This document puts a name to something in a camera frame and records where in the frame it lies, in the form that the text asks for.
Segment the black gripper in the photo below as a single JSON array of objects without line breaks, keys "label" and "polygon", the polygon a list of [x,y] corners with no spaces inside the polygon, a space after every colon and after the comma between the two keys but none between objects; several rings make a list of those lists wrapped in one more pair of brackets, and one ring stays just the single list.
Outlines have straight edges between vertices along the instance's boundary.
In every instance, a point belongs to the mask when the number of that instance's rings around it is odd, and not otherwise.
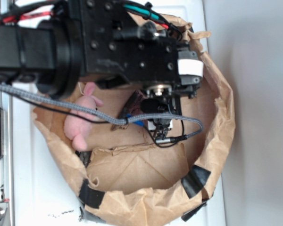
[{"label": "black gripper", "polygon": [[127,0],[82,0],[84,64],[80,81],[103,89],[176,85],[177,94],[197,94],[204,63],[186,41],[158,33],[157,14]]}]

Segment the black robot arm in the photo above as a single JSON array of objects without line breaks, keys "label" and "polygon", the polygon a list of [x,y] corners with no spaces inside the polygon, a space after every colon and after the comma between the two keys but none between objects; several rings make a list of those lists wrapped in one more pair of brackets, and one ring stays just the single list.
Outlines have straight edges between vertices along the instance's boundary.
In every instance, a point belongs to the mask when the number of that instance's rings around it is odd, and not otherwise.
[{"label": "black robot arm", "polygon": [[79,81],[192,97],[203,68],[149,3],[45,0],[0,15],[0,83],[33,82],[53,98],[67,98]]}]

